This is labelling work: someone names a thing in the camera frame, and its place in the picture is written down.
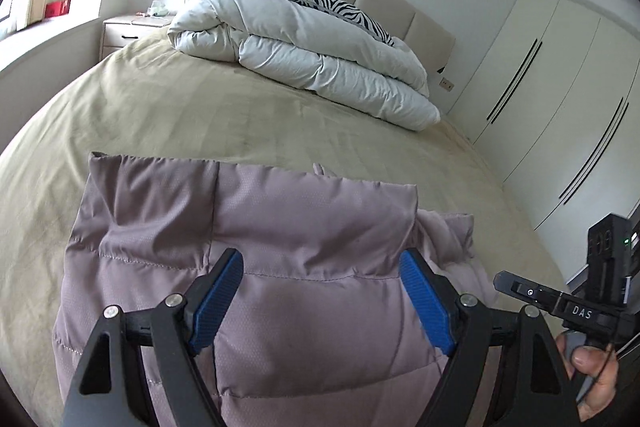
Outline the person's right hand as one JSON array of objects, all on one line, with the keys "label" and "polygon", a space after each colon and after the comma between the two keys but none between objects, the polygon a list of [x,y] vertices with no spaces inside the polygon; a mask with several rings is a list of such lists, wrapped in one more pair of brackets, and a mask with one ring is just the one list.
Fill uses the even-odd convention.
[{"label": "person's right hand", "polygon": [[568,377],[572,378],[578,371],[593,379],[587,394],[578,403],[577,410],[580,420],[584,423],[604,411],[616,395],[618,375],[618,361],[613,345],[605,350],[591,346],[578,347],[573,351],[569,360],[564,357],[566,335],[555,338],[561,359]]}]

